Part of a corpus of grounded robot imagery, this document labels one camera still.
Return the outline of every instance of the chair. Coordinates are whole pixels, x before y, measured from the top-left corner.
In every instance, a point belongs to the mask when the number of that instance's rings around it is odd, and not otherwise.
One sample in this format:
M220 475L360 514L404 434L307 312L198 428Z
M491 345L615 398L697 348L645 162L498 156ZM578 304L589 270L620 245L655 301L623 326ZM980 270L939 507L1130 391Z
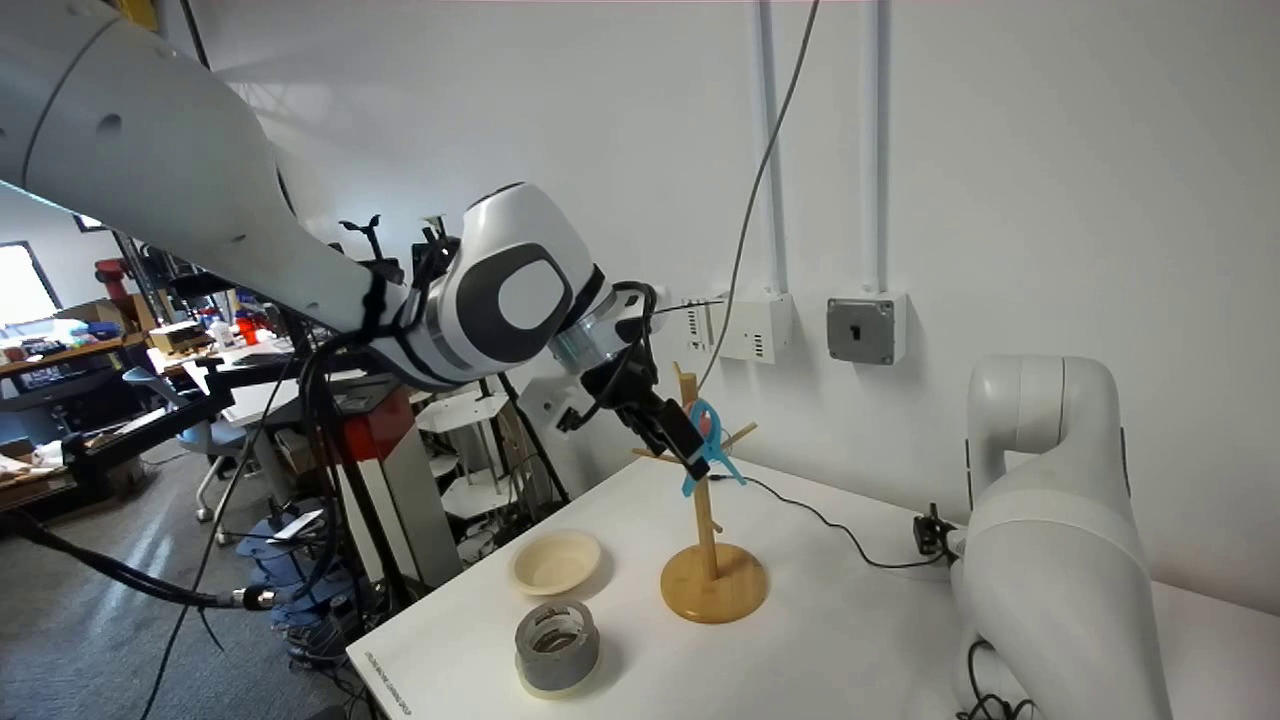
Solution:
M130 388L147 388L154 391L169 408L180 408L190 391L177 391L163 375L154 375L151 367L127 367L118 375ZM212 481L225 481L225 468L236 466L236 457L244 452L244 428L229 425L229 420L198 420L190 428L183 428L177 435L180 449L208 457L208 474L196 483L196 524L220 524L230 499L230 483L220 492L216 503L204 499Z

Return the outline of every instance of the white table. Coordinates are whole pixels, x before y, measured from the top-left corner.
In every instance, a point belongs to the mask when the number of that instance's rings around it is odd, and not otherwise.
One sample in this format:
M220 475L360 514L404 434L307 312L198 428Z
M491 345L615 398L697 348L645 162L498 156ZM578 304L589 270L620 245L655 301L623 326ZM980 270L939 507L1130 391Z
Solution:
M906 560L906 514L782 474L749 468L782 496L851 524L878 560ZM507 546L347 649L388 716L935 716L950 720L961 616L943 570L870 571L851 546L761 488L714 483L723 542L767 570L755 616L705 629L660 600L660 570L691 546L681 468L635 462L549 524L609 547L585 604L604 637L595 685L539 700L516 677L516 626L530 600L507 583ZM1273 720L1280 713L1280 621L1154 583L1174 716Z

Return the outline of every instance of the window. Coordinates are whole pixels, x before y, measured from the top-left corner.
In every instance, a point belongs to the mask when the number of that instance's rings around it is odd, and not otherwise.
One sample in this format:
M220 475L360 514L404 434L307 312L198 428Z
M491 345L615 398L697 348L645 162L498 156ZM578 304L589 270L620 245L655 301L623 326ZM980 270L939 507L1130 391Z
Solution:
M0 290L0 326L22 326L57 312L46 277L22 239L0 245Z

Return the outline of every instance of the white robot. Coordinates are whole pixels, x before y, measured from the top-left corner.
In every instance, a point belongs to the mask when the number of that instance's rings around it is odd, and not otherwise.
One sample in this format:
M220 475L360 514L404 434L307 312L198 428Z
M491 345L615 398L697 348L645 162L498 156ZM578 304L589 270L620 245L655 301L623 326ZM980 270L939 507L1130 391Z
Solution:
M372 345L417 384L457 388L552 348L647 449L697 475L699 435L653 391L653 290L609 286L529 184L463 216L425 290L376 281L307 236L255 118L216 78L97 0L0 0L0 181L106 220L189 266ZM1116 388L1082 360L1004 360L977 375L977 481L956 566L980 687L1052 720L1159 720L1166 693L1130 535ZM1004 475L1004 452L1049 452Z
M977 716L1166 720L1150 580L1128 514L1116 380L999 357L969 388L973 515L950 570Z

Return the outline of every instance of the wooden stand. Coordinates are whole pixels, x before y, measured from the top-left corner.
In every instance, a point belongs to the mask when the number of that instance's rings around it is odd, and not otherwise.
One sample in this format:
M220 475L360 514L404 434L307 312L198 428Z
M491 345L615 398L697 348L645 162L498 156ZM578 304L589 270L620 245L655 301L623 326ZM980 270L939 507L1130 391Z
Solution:
M697 375L676 375L681 401L686 408L697 401ZM714 546L713 481L697 481L691 507L697 546L676 554L660 580L669 609L697 626L730 626L741 616L750 616L767 597L763 566L734 546Z

